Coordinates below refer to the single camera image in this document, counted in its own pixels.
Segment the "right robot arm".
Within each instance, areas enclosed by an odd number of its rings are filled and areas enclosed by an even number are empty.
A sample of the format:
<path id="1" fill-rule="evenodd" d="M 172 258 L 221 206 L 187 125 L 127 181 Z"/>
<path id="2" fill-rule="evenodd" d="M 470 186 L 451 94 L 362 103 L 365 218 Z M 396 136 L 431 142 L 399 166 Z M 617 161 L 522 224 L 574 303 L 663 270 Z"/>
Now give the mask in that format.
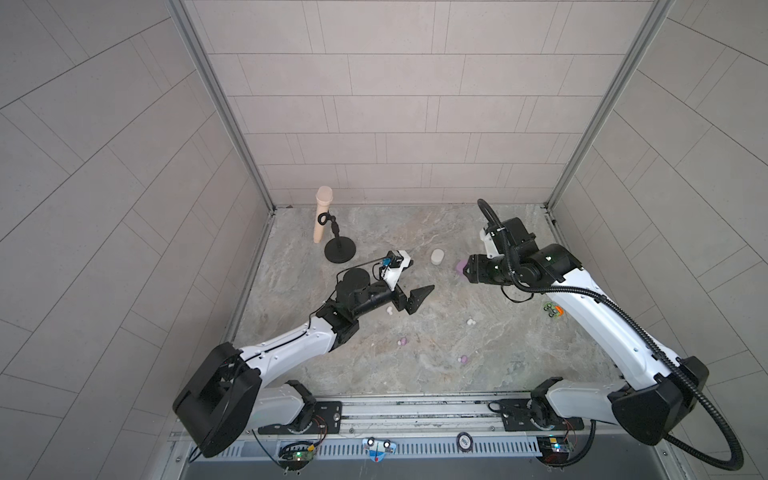
<path id="1" fill-rule="evenodd" d="M 541 294 L 562 307 L 598 343 L 620 372 L 606 384 L 551 377 L 530 394 L 529 408 L 543 427 L 558 418 L 584 418 L 621 426 L 646 445 L 670 437 L 696 406 L 708 370 L 655 340 L 596 284 L 564 246 L 541 248 L 522 221 L 487 213 L 480 231 L 485 245 L 463 268 L 473 284 L 515 287 Z"/>

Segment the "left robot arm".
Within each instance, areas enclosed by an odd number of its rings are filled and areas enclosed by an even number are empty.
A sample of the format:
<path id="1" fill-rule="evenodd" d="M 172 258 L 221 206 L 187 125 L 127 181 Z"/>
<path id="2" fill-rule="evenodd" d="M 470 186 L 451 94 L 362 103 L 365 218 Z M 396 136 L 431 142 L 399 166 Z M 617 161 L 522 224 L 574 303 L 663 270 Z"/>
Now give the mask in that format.
<path id="1" fill-rule="evenodd" d="M 367 271 L 352 268 L 301 326 L 257 345 L 236 348 L 224 342 L 214 347 L 172 410 L 205 458 L 218 455 L 250 429 L 303 429 L 312 421 L 315 397 L 298 381 L 279 387 L 273 381 L 344 345 L 359 331 L 363 315 L 387 304 L 413 314 L 433 289 L 427 285 L 405 294 L 396 282 L 372 281 Z"/>

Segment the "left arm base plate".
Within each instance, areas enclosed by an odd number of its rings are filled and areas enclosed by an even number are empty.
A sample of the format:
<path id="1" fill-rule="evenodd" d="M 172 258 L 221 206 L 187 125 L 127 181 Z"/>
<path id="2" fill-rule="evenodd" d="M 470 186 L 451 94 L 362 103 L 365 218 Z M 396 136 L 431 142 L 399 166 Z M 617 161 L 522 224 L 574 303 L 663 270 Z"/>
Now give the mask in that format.
<path id="1" fill-rule="evenodd" d="M 320 401 L 304 406 L 298 416 L 287 425 L 268 425 L 260 427 L 257 432 L 259 435 L 338 434 L 341 414 L 341 402 Z"/>

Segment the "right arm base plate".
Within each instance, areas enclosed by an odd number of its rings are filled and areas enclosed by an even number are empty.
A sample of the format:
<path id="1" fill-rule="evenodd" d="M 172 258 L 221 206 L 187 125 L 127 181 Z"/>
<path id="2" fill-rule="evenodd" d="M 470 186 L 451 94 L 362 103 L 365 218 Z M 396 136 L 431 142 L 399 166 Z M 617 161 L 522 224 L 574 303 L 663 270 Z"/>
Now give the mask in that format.
<path id="1" fill-rule="evenodd" d="M 511 398 L 491 402 L 489 409 L 501 417 L 504 430 L 532 432 L 582 431 L 584 421 L 578 417 L 558 416 L 546 400 Z"/>

